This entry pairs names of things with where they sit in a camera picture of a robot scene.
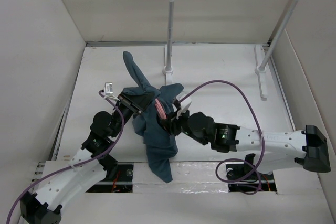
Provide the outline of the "pink plastic hanger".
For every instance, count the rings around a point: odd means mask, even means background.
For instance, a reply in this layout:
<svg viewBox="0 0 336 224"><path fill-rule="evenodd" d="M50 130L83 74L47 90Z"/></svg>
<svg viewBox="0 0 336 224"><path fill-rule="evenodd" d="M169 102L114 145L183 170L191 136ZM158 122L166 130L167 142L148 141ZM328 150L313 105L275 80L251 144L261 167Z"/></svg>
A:
<svg viewBox="0 0 336 224"><path fill-rule="evenodd" d="M159 118L161 120L166 120L167 119L166 113L158 99L155 99L155 107L156 107Z"/></svg>

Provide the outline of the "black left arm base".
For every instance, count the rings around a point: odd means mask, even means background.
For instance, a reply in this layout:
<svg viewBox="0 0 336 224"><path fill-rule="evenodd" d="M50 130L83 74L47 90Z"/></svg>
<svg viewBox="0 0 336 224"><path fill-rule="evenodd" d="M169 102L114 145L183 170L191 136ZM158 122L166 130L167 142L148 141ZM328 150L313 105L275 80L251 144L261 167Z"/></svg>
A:
<svg viewBox="0 0 336 224"><path fill-rule="evenodd" d="M87 193L132 193L133 192L133 163L121 163L115 175L96 183Z"/></svg>

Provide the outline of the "blue t shirt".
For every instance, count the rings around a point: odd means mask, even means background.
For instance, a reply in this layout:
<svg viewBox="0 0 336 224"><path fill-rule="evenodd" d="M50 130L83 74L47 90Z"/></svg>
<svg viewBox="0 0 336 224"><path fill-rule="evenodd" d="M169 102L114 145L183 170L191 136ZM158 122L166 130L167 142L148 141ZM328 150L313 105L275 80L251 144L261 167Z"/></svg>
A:
<svg viewBox="0 0 336 224"><path fill-rule="evenodd" d="M134 62L130 52L123 52L123 61L129 75L138 85L137 87L142 89L154 87ZM161 86L158 90L160 95L155 99L159 100L167 114L173 112L173 100L184 90L183 85L175 83ZM170 158L178 153L178 148L175 137L168 135L157 122L155 99L142 114L133 117L132 124L135 133L143 137L149 168L159 179L169 183L173 180Z"/></svg>

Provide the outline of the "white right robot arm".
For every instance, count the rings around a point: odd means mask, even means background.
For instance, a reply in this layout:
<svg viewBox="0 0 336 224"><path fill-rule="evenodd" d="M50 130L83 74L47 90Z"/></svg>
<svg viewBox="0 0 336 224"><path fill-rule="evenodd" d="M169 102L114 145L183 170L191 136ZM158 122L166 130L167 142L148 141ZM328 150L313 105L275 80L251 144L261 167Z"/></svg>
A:
<svg viewBox="0 0 336 224"><path fill-rule="evenodd" d="M302 131L259 132L233 124L216 123L202 112L190 114L170 113L158 118L160 126L169 135L183 133L202 145L221 152L245 152L256 154L242 166L243 174L255 178L278 169L302 166L315 173L331 170L326 137L314 125L306 125Z"/></svg>

